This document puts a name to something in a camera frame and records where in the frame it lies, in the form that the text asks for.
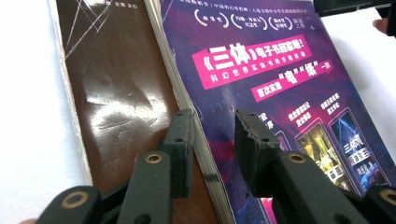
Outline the purple magazine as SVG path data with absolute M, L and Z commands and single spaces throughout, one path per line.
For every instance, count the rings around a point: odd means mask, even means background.
M 257 115 L 281 147 L 334 185 L 396 187 L 396 163 L 309 0 L 145 0 L 220 224 L 276 224 L 233 156 L 235 113 Z

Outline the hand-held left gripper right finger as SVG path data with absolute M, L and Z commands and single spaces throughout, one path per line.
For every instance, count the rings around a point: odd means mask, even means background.
M 274 195 L 272 163 L 279 153 L 279 141 L 262 120 L 253 112 L 237 110 L 233 154 L 247 190 L 254 197 L 269 198 Z

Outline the brown glossy magazine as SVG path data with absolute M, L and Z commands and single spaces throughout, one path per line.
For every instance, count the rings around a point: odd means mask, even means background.
M 183 107 L 151 26 L 154 0 L 53 3 L 85 162 L 108 195 Z

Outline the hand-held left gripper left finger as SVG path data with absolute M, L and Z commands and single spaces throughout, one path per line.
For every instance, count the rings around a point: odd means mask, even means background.
M 171 195 L 173 198 L 189 198 L 192 183 L 192 159 L 194 133 L 192 111 L 183 109 L 172 117 L 160 151 L 171 161 Z

